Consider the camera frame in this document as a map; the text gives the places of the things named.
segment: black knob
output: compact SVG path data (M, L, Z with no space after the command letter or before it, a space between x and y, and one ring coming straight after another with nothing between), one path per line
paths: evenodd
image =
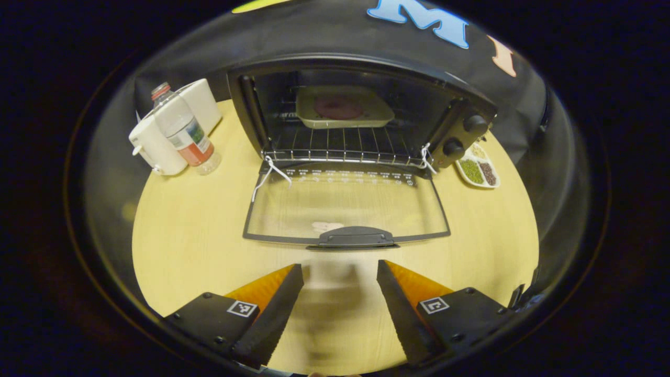
M474 133L477 136L484 135L488 131L488 124L484 118L475 114L466 119L463 119L463 128L470 133Z
M452 138L444 143L442 146L442 152L444 152L445 156L459 159L465 154L465 148L463 148L463 144L458 141L458 139Z

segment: bottle cap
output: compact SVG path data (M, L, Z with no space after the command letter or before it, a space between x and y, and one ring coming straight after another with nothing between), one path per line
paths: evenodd
M168 83L162 83L156 87L156 89L151 91L151 100L153 101L154 99L160 97L160 95L164 94L170 89L170 84Z

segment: white string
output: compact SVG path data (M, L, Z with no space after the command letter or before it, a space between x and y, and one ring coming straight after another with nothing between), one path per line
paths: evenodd
M426 159L426 156L430 156L431 159L433 158L430 152L428 152L428 147L430 147L430 143L426 143L424 146L421 147L421 159L423 160L423 162L421 163L421 165L419 165L419 168L421 169L429 168L430 171L433 172L433 174L437 174L438 172L436 172L435 169L433 169L433 166L431 166L428 163L428 159Z
M261 186L263 186L263 183L265 183L265 180L267 180L267 177L270 175L270 173L272 173L272 170L278 172L282 177L286 178L286 180L289 181L289 189L291 188L291 184L293 184L293 182L291 181L289 176L284 174L284 172L282 172L281 170L279 170L275 166L275 164L272 162L272 158L270 158L270 156L266 156L265 161L267 161L267 164L270 165L270 169L267 171L267 173L265 173L265 176L263 177L263 180L261 181L261 183L259 183L258 186L256 186L256 188L253 189L253 195L251 196L251 202L252 203L256 201L256 192L258 191L259 188L261 188Z

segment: water bottle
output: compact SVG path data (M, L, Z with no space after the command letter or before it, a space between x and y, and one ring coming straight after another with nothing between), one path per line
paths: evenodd
M154 118L161 133L172 143L190 166L207 175L221 163L214 144L205 135L186 101L170 90L168 83L151 91Z

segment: table surface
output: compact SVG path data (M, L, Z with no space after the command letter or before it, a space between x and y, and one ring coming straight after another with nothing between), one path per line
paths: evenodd
M171 177L150 174L135 212L135 273L160 315L204 291L224 295L300 263L305 285L268 366L304 374L365 373L405 362L376 281L378 260L453 290L472 286L505 306L516 287L530 285L538 262L535 216L516 168L493 135L480 145L500 187L468 186L453 166L433 178L450 236L379 251L319 252L242 237L261 159L232 101L218 107L223 119L210 138L221 165L208 176L192 168Z

